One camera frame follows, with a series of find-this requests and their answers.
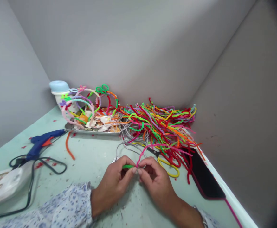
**table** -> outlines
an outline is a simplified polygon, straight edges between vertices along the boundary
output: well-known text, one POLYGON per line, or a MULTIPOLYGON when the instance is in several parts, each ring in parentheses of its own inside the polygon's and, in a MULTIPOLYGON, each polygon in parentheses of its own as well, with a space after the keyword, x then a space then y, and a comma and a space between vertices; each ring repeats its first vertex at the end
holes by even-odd
MULTIPOLYGON (((55 107, 3 145, 0 148, 0 171, 9 168, 8 163, 12 158, 29 152, 32 145, 29 140, 30 137, 62 129, 65 123, 66 121, 62 118, 60 110, 55 107)), ((42 154, 66 163, 68 165, 66 172, 62 175, 55 175, 45 166, 37 169, 31 206, 22 213, 41 206, 51 197, 62 192, 71 183, 90 181, 94 187, 97 187, 107 166, 115 158, 116 147, 121 142, 120 138, 116 136, 77 134, 69 139, 69 148, 76 157, 76 160, 73 161, 66 151, 66 137, 66 134, 63 135, 42 154)), ((118 153, 119 156, 127 155, 134 162, 139 158, 138 154, 128 151, 122 146, 119 147, 118 153)), ((146 151, 146 153, 147 156, 152 156, 150 152, 146 151)), ((206 162, 225 192, 242 226, 257 227, 207 158, 206 162)), ((172 185, 178 196, 190 205, 196 205, 211 214, 223 227, 239 227, 226 202, 223 200, 204 199, 191 176, 190 185, 187 184, 186 174, 185 168, 181 167, 180 176, 176 180, 171 178, 172 185)), ((26 204, 27 193, 27 187, 25 187, 13 198, 1 203, 0 214, 22 208, 26 204)), ((138 175, 136 175, 125 196, 112 210, 101 215, 95 227, 174 227, 174 224, 155 207, 144 186, 139 184, 138 175)))

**black phone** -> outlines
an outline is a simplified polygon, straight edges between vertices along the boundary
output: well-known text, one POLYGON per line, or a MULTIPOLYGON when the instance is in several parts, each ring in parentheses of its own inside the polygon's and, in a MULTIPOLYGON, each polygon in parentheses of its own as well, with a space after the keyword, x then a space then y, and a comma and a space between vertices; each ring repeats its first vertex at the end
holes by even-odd
MULTIPOLYGON (((201 195, 205 199, 210 200, 222 200, 225 199, 225 193, 221 189, 220 185, 210 172, 210 170, 205 165, 203 159, 199 155, 199 153, 190 148, 192 151, 192 177, 201 193, 201 195)), ((187 166, 189 167, 189 155, 185 154, 185 158, 187 159, 187 166)))

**gray wall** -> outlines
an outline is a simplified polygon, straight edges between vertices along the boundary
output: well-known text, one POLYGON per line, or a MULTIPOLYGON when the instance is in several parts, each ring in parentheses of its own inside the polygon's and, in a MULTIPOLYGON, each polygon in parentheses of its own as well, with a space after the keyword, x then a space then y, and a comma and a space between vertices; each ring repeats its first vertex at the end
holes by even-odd
POLYGON ((260 227, 277 227, 277 15, 258 1, 195 94, 193 129, 260 227))
POLYGON ((48 83, 9 3, 0 0, 0 146, 54 107, 48 83))
POLYGON ((253 2, 9 0, 50 80, 105 83, 121 104, 151 96, 176 107, 192 98, 253 2))

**power cord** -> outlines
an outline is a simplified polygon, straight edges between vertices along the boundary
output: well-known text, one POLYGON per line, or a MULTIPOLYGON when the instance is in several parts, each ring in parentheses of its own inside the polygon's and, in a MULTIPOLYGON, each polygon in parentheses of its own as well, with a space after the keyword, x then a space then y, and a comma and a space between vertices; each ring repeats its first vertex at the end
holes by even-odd
MULTIPOLYGON (((10 166, 10 167, 15 167, 15 165, 12 165, 13 161, 16 160, 16 159, 18 159, 19 157, 23 157, 23 156, 26 156, 26 155, 20 155, 20 156, 17 156, 17 157, 15 157, 15 158, 13 158, 13 159, 9 162, 9 166, 10 166)), ((59 175, 59 174, 63 174, 63 173, 67 170, 67 165, 66 165, 65 163, 60 162, 60 161, 58 161, 58 160, 56 160, 56 159, 53 159, 53 158, 50 158, 50 157, 41 157, 41 158, 38 158, 37 160, 35 160, 35 161, 33 162, 33 164, 32 164, 32 175, 31 175, 31 182, 30 182, 30 186, 29 186, 28 200, 27 200, 26 206, 25 206, 24 208, 22 208, 22 209, 19 209, 19 210, 15 210, 15 211, 12 211, 12 212, 7 212, 7 213, 0 214, 0 218, 5 217, 5 216, 9 216, 9 215, 13 215, 13 214, 16 214, 16 213, 19 213, 19 212, 22 212, 22 211, 24 211, 25 209, 27 209, 28 206, 30 205, 30 202, 31 202, 31 195, 32 195, 32 187, 33 187, 33 182, 34 182, 34 171, 35 171, 34 167, 35 167, 35 162, 36 162, 36 161, 42 162, 42 163, 43 163, 45 166, 47 166, 53 173, 58 174, 58 175, 59 175), (56 162, 56 163, 58 163, 58 164, 63 165, 65 168, 64 168, 64 170, 63 170, 62 172, 57 172, 52 166, 50 166, 50 165, 49 165, 47 162, 45 162, 43 159, 54 161, 54 162, 56 162)))

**sleeve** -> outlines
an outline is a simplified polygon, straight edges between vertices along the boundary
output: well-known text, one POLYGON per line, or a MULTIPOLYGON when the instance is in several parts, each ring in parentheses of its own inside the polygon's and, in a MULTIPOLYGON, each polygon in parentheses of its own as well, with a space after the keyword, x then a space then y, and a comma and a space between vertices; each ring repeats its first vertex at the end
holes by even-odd
POLYGON ((196 206, 194 208, 200 213, 203 219, 203 224, 205 228, 222 228, 220 223, 214 219, 210 214, 202 209, 198 209, 196 206))
POLYGON ((73 228, 92 227, 91 186, 71 184, 36 210, 0 222, 0 227, 73 228))

